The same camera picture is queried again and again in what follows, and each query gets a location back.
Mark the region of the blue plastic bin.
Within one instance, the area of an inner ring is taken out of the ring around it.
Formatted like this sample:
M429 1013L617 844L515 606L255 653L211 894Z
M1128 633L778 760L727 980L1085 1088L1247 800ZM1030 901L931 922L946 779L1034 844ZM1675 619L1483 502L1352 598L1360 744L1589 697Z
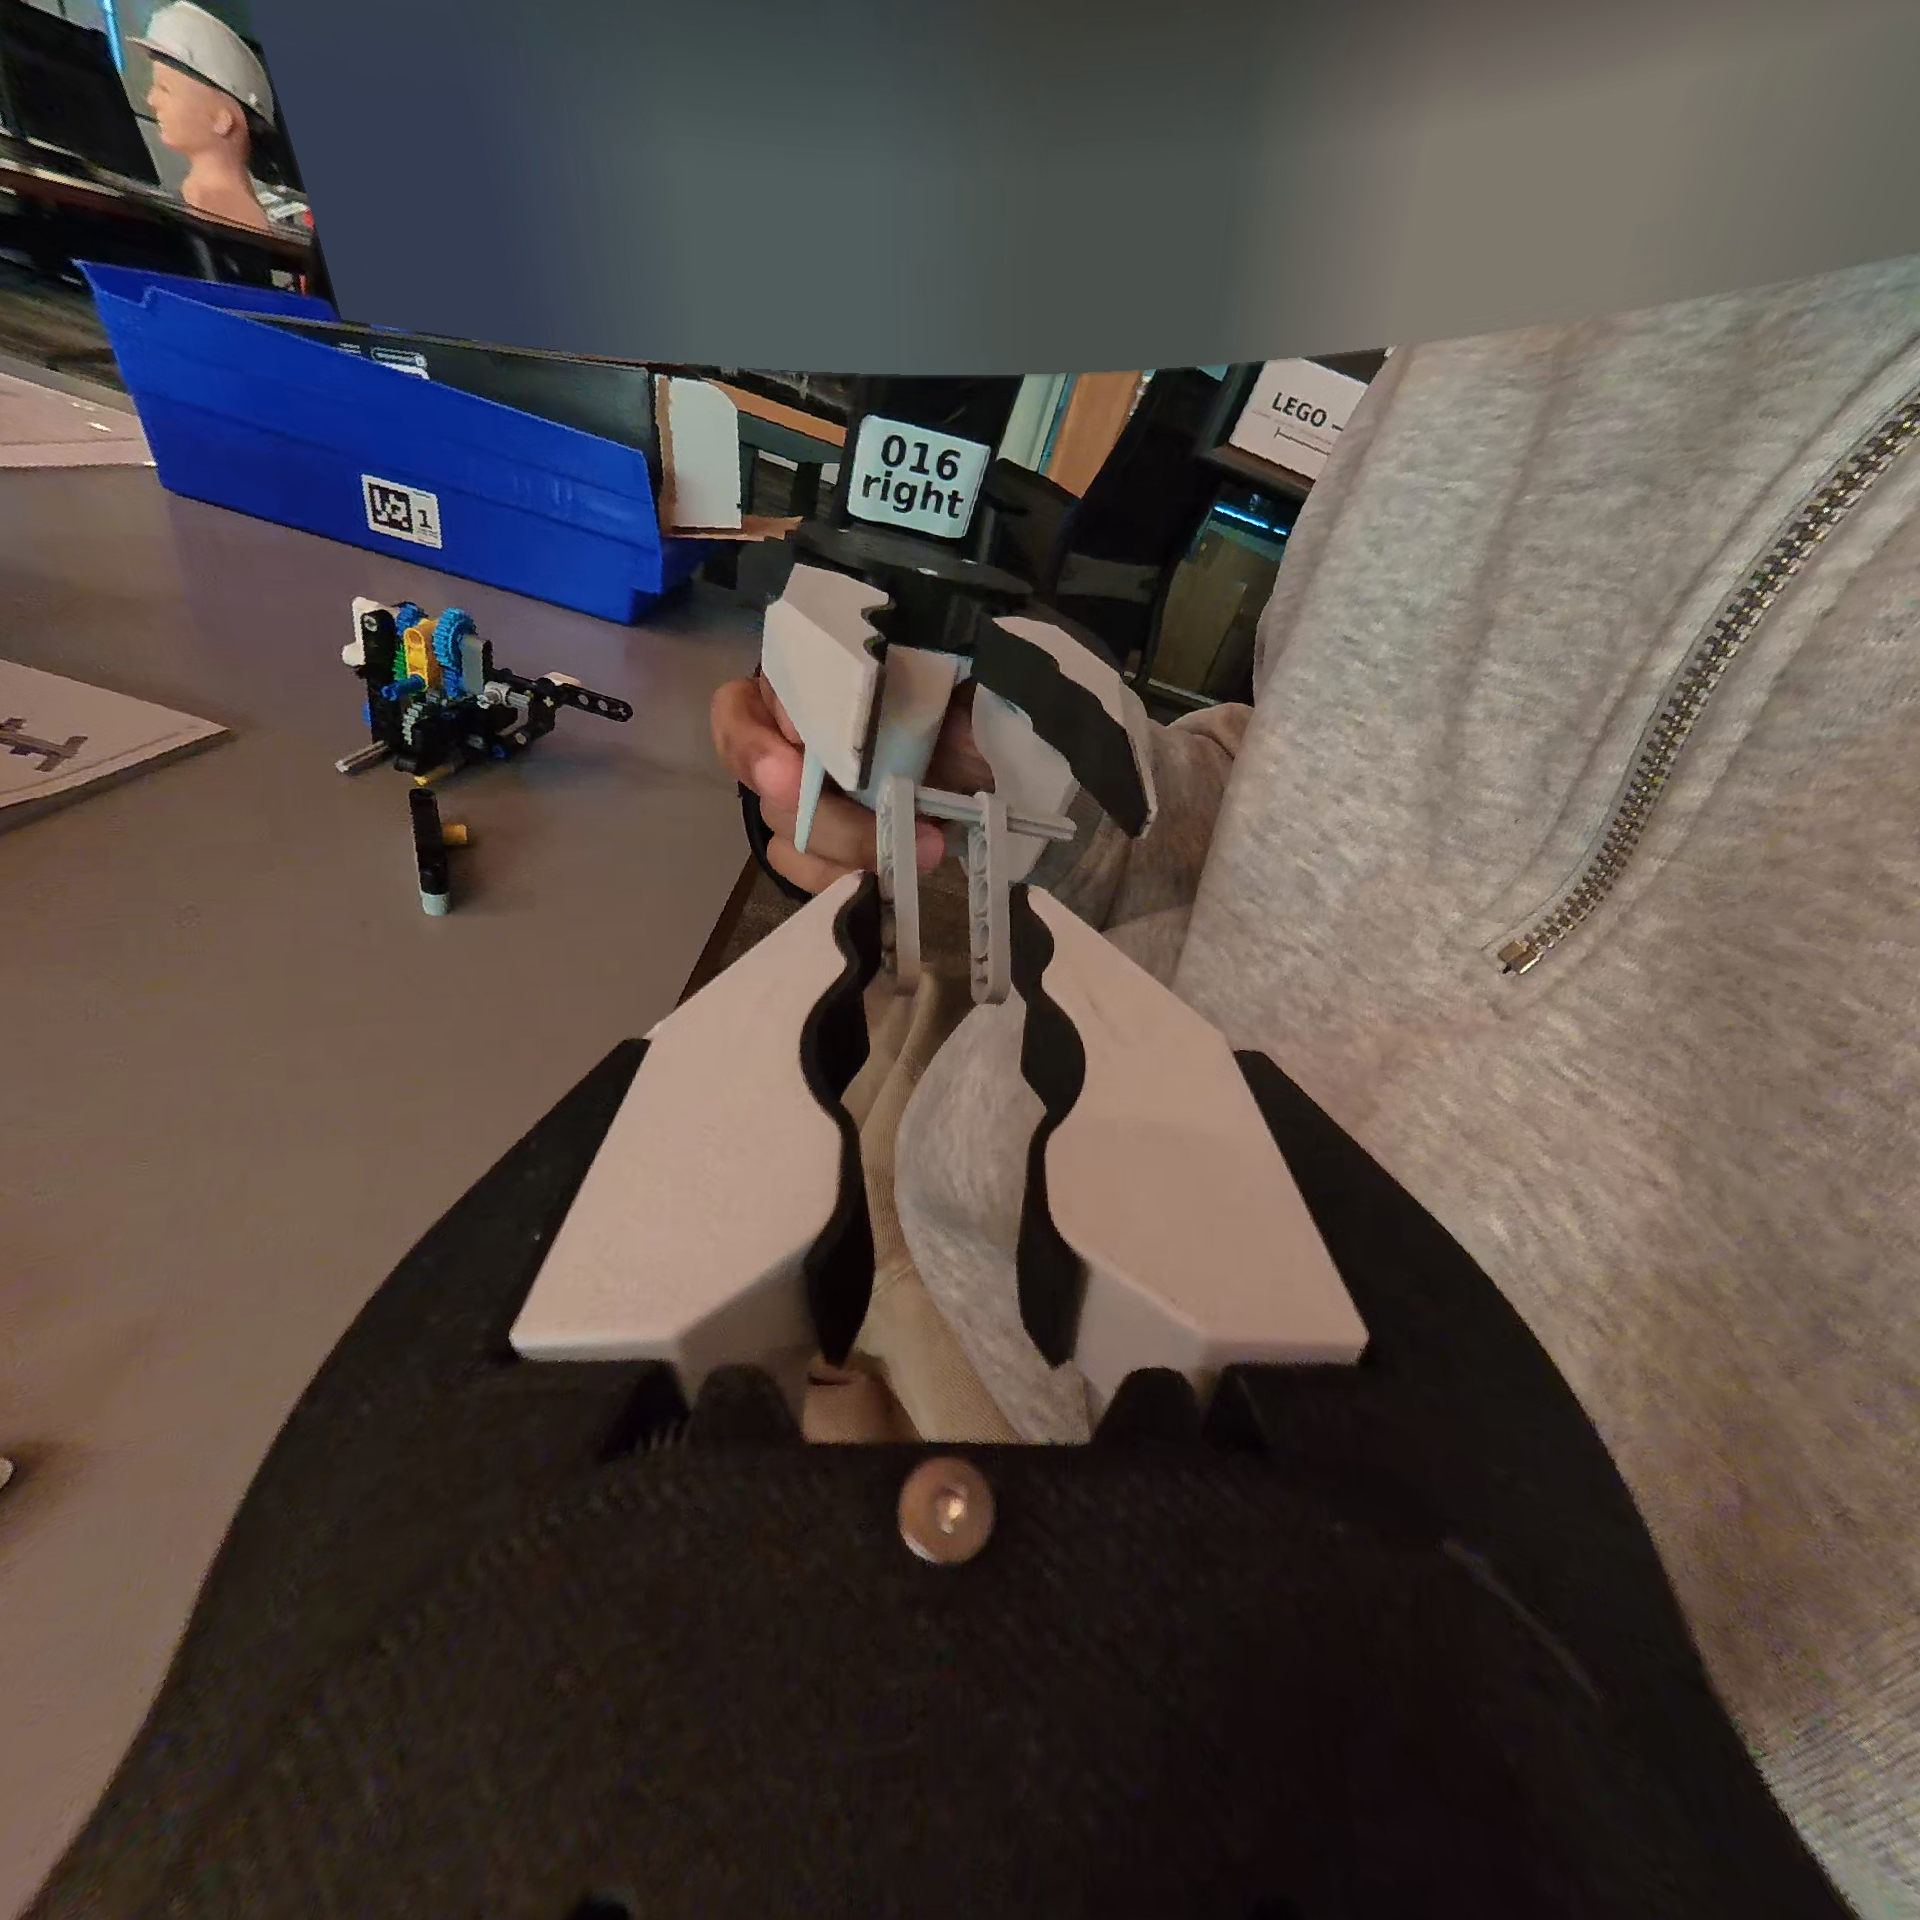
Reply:
M709 542L646 454L289 328L323 301L86 261L160 485L214 508L631 626Z

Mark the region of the small black lego connector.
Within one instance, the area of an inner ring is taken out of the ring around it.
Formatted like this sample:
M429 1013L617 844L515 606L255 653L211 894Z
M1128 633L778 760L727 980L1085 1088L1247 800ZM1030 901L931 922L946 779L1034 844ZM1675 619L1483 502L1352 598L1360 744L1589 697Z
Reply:
M472 835L464 824L443 821L438 792L425 781L409 787L407 805L421 907L430 920L443 920L453 906L451 856L470 849Z

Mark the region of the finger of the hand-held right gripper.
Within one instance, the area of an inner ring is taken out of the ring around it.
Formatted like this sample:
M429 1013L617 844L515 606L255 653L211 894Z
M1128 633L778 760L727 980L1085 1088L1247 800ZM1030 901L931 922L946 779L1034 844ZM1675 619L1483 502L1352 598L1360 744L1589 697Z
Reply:
M798 850L825 792L864 806L895 779L923 785L963 658L888 640L877 621L893 597L843 572L801 563L762 624L760 668L801 734Z
M1135 686L1088 640L1034 614L976 633L971 737L1009 814L1058 819L1072 838L1016 833L1017 876L1056 890L1097 826L1138 838L1159 816L1151 723Z

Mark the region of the white hard hat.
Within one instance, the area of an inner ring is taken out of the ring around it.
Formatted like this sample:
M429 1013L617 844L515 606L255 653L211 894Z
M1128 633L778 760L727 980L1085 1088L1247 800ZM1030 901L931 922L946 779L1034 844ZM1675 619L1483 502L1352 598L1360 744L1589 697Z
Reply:
M198 3L160 5L144 32L128 36L149 59L221 90L267 129L281 124L277 93L255 42Z

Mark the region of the lego instruction booklet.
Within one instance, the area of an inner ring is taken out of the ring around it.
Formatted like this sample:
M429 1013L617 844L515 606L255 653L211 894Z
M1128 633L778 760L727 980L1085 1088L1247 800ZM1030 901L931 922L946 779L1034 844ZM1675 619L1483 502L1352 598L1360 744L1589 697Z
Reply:
M227 738L207 718L2 660L2 833Z

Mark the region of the person's right hand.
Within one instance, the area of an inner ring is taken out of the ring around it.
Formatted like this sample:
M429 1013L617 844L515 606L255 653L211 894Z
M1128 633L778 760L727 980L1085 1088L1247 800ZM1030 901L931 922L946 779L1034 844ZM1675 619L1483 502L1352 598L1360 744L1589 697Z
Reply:
M976 754L971 689L950 707L928 769L936 785L958 792L968 781L993 785L993 771ZM778 694L755 672L734 678L712 699L712 744L742 794L743 821L760 868L789 899L816 897L846 876L878 867L877 816L856 800L824 789L807 846L795 842L803 787L803 746ZM918 861L931 874L944 859L939 826L918 828Z

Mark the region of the colourful lego gear assembly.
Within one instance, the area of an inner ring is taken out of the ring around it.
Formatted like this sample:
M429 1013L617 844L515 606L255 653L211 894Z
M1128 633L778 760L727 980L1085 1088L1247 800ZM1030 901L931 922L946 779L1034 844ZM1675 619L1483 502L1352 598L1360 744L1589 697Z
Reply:
M430 614L419 604L357 597L344 662L367 691L368 744L337 760L342 778L389 764L438 785L529 754L565 712L634 721L631 704L570 674L525 676L497 662L491 640L459 609Z

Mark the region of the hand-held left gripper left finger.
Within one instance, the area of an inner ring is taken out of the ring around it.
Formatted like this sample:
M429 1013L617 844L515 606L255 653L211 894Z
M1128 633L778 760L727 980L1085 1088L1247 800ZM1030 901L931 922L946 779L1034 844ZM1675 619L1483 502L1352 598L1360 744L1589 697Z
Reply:
M874 1297L846 1096L870 1060L880 884L834 882L646 1041L513 1324L537 1363L655 1361L687 1402L730 1368L805 1402Z

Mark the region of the grey lego beam assembly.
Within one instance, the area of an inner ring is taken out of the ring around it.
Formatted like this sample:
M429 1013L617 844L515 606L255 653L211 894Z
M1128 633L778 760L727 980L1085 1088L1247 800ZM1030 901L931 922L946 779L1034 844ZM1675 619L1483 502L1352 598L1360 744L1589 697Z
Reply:
M880 888L880 954L898 994L921 984L921 882L918 821L968 830L970 986L976 1003L1001 1003L1014 993L1014 910L1017 842L1067 844L1074 826L1061 814L1010 811L997 794L971 797L915 785L907 774L880 779L877 794L877 850Z

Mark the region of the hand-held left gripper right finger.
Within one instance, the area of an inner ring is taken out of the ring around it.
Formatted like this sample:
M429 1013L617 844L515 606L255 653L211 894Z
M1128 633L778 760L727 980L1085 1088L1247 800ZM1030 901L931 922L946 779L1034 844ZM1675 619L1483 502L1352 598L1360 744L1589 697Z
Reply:
M1226 1038L1055 897L1014 897L1019 1069L1042 1106L1016 1248L1024 1331L1112 1406L1169 1374L1355 1364L1360 1312Z

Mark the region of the white paper sign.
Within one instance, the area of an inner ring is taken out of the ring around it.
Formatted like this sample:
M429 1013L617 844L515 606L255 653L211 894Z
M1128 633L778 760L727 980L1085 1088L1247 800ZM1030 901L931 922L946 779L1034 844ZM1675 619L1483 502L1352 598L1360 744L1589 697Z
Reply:
M1315 478L1326 468L1368 385L1362 378L1313 358L1262 364L1232 422L1229 445L1289 474Z

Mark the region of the person's right forearm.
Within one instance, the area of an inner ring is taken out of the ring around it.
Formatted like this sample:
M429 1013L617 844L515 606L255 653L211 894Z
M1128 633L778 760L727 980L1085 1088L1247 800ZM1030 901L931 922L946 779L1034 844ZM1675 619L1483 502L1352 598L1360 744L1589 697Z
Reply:
M1232 781L1250 704L1219 704L1171 724L1147 723L1159 811L1128 835L1082 789L1067 806L1071 844L1047 844L1030 882L1055 894L1162 986L1171 986Z

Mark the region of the mannequin head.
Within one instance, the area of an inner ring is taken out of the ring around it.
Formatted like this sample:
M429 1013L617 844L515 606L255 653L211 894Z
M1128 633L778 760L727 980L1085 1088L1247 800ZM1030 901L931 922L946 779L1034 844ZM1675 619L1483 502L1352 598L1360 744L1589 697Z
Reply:
M184 203L218 224L270 233L253 176L253 132L246 108L221 88L155 59L149 109L160 145L184 158Z

